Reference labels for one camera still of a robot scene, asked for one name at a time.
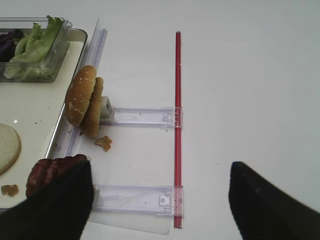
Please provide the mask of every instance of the transparent plastic piece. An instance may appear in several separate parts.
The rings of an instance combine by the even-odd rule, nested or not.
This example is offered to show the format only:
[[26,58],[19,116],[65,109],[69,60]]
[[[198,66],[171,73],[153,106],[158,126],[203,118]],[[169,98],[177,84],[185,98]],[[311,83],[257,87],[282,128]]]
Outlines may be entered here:
[[[99,67],[100,58],[102,56],[104,45],[106,42],[108,31],[106,29],[101,29],[100,21],[98,19],[95,29],[93,32],[93,36],[89,45],[89,48],[86,52],[85,59],[83,60],[79,69],[86,65],[92,65],[96,69]],[[60,133],[60,136],[55,145],[55,149],[53,150],[53,156],[49,156],[49,152],[46,154],[46,158],[54,157],[54,158],[63,158],[65,156],[72,156],[74,146],[78,142],[78,136],[80,131],[73,127],[66,119],[64,120],[64,126]]]
[[161,128],[181,128],[181,109],[163,108],[113,108],[111,120],[101,119],[101,125],[144,126]]
[[101,29],[100,21],[98,19],[83,66],[92,65],[98,69],[100,58],[106,43],[107,33],[108,31],[105,28]]
[[181,186],[96,185],[93,211],[182,217]]

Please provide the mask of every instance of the lettuce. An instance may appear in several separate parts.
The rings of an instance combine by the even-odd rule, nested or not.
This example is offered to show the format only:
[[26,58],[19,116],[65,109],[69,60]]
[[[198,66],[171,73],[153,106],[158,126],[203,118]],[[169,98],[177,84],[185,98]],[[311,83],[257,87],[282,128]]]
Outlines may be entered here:
[[[56,35],[59,32],[63,21],[58,17],[47,16],[48,25],[44,31],[41,31],[41,26],[37,23],[33,24],[31,34],[23,40],[16,55],[10,59],[9,63],[40,63],[45,60]],[[33,77],[47,77],[56,69],[52,67],[27,67],[22,65],[7,66],[3,75],[7,79],[19,78],[27,79]]]

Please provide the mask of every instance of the food crumb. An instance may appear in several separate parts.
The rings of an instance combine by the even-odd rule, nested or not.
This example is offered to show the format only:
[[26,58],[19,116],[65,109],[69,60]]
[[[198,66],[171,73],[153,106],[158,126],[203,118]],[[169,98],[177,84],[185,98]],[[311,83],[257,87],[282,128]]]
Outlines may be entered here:
[[107,152],[111,148],[112,140],[108,136],[104,136],[97,139],[94,144],[102,147]]
[[9,195],[13,197],[19,192],[18,185],[3,185],[1,186],[1,193],[2,195]]

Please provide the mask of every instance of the white tray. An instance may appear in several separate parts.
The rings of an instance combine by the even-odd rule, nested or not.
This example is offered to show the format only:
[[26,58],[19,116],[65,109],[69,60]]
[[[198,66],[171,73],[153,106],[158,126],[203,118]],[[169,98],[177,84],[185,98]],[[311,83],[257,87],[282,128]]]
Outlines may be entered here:
[[0,175],[0,186],[17,184],[14,197],[0,194],[0,210],[26,199],[26,182],[34,164],[46,156],[56,130],[67,88],[82,59],[87,33],[72,29],[70,46],[55,81],[50,83],[0,83],[0,123],[13,127],[21,139],[14,165]]

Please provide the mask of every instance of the white surface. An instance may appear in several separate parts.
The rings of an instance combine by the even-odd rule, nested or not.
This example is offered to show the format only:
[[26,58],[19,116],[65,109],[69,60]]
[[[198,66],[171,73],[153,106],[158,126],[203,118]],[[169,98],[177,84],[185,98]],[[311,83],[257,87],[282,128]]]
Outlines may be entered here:
[[[109,32],[98,73],[119,107],[174,104],[175,31],[181,31],[185,228],[162,236],[88,223],[82,239],[240,240],[228,203],[232,161],[246,162],[320,210],[319,10],[315,0],[1,6],[3,17],[64,16],[90,36],[99,17]],[[172,172],[163,177],[172,179]]]
[[83,46],[83,42],[70,42],[53,82],[0,82],[0,123],[13,127],[21,140],[18,159],[0,175],[0,186],[17,184],[19,192],[14,197],[0,194],[0,208],[11,208],[26,199],[28,175],[46,155]]

